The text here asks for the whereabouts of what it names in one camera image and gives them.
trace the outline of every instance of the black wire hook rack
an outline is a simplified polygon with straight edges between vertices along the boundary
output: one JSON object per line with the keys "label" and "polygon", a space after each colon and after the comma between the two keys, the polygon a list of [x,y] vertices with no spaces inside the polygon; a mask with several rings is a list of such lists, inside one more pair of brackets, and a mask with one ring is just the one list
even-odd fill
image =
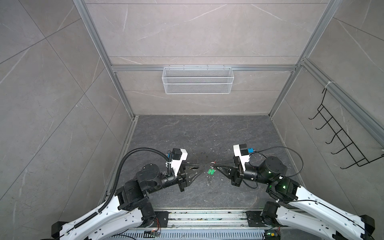
{"label": "black wire hook rack", "polygon": [[[357,165],[357,166],[359,166],[359,167],[362,167],[362,166],[364,166],[364,165],[366,165],[366,164],[368,164],[368,163],[371,163],[371,162],[373,162],[373,161],[376,161],[376,160],[378,160],[378,159],[384,157],[384,154],[382,154],[380,157],[378,157],[378,158],[376,158],[376,159],[373,159],[373,160],[371,160],[371,161],[369,161],[369,160],[365,157],[365,155],[360,151],[360,149],[357,147],[357,145],[354,143],[354,141],[349,137],[349,135],[347,134],[347,132],[341,127],[341,125],[338,123],[338,121],[333,117],[333,115],[332,115],[332,114],[328,111],[328,109],[323,105],[324,98],[325,98],[325,94],[327,93],[327,89],[324,88],[323,91],[322,91],[321,93],[324,93],[324,95],[323,95],[323,99],[322,99],[322,101],[321,101],[320,106],[317,108],[317,113],[316,113],[316,115],[315,115],[313,118],[309,118],[309,119],[312,120],[312,119],[314,119],[317,115],[320,114],[320,115],[323,117],[323,119],[325,120],[325,123],[324,123],[324,125],[323,125],[321,128],[316,128],[316,130],[320,130],[320,129],[322,129],[324,126],[328,125],[328,126],[331,128],[331,130],[333,131],[333,133],[334,133],[333,138],[331,139],[331,141],[330,141],[330,142],[325,142],[325,143],[326,143],[326,144],[330,144],[330,143],[333,142],[333,140],[335,139],[335,137],[337,137],[337,138],[339,139],[339,141],[341,142],[341,144],[343,145],[343,148],[342,148],[342,149],[340,149],[338,152],[335,152],[335,153],[331,152],[331,154],[338,154],[339,152],[341,152],[341,151],[343,151],[343,150],[345,149],[345,150],[349,153],[349,155],[351,156],[351,158],[353,159],[353,161],[355,162],[355,163],[349,165],[348,167],[340,167],[340,168],[341,168],[341,169],[347,169],[347,168],[349,168],[349,167],[352,167],[353,165]],[[326,111],[326,112],[329,114],[329,116],[331,116],[328,120],[327,120],[327,119],[324,117],[324,115],[321,113],[322,110]],[[336,124],[340,127],[340,130],[335,131],[335,129],[329,124],[329,121],[331,121],[332,119],[333,119],[334,122],[336,122]],[[346,143],[344,143],[344,142],[341,140],[339,134],[342,134],[342,133],[344,133],[344,134],[347,136],[347,138],[350,140],[351,143],[349,143],[349,144],[346,145]],[[354,147],[360,152],[360,154],[362,155],[363,158],[357,161],[357,160],[353,157],[353,155],[351,154],[350,150],[348,149],[349,146],[354,146]]]}

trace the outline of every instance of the gray tile wall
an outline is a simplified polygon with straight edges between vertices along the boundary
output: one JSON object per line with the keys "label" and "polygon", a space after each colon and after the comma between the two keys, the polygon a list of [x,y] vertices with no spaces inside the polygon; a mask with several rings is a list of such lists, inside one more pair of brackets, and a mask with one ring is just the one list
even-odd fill
{"label": "gray tile wall", "polygon": [[235,71],[229,94],[165,94],[161,71],[118,72],[135,114],[268,114],[289,71]]}
{"label": "gray tile wall", "polygon": [[130,119],[72,0],[0,9],[0,239],[49,238],[97,206]]}
{"label": "gray tile wall", "polygon": [[327,0],[87,0],[113,64],[295,64]]}
{"label": "gray tile wall", "polygon": [[[384,41],[382,1],[344,0],[320,38],[310,60],[337,82],[355,101],[384,123]],[[273,121],[284,143],[304,157],[301,177],[307,188],[336,206],[375,219],[375,239],[384,239],[384,159],[362,167],[352,166],[349,154],[321,117],[312,118],[321,103],[323,86],[303,70],[290,88]],[[373,160],[382,146],[327,93],[324,105],[363,154]],[[348,148],[360,160],[354,147]],[[300,160],[292,155],[300,167]]]}

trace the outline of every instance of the keychain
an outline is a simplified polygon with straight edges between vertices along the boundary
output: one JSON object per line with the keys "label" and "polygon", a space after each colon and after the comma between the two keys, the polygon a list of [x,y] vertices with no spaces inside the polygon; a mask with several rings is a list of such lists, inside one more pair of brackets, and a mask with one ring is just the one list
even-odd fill
{"label": "keychain", "polygon": [[208,180],[207,180],[207,183],[206,183],[207,186],[211,186],[212,185],[212,180],[214,178],[214,173],[216,171],[213,168],[212,164],[215,164],[215,163],[216,162],[211,162],[211,165],[210,165],[211,168],[208,170],[208,176],[207,176]]}

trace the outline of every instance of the white wire basket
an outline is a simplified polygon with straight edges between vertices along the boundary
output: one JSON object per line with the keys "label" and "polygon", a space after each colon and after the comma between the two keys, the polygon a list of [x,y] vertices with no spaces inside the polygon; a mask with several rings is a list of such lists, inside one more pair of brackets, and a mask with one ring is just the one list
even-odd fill
{"label": "white wire basket", "polygon": [[230,67],[166,67],[162,80],[166,94],[225,94],[231,92]]}

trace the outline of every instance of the green object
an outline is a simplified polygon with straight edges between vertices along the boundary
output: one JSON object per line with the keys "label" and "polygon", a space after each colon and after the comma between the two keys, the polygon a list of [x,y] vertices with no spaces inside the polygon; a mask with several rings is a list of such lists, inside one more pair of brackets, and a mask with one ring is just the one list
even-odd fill
{"label": "green object", "polygon": [[208,174],[213,175],[214,173],[215,173],[215,169],[211,168],[211,169],[208,170]]}

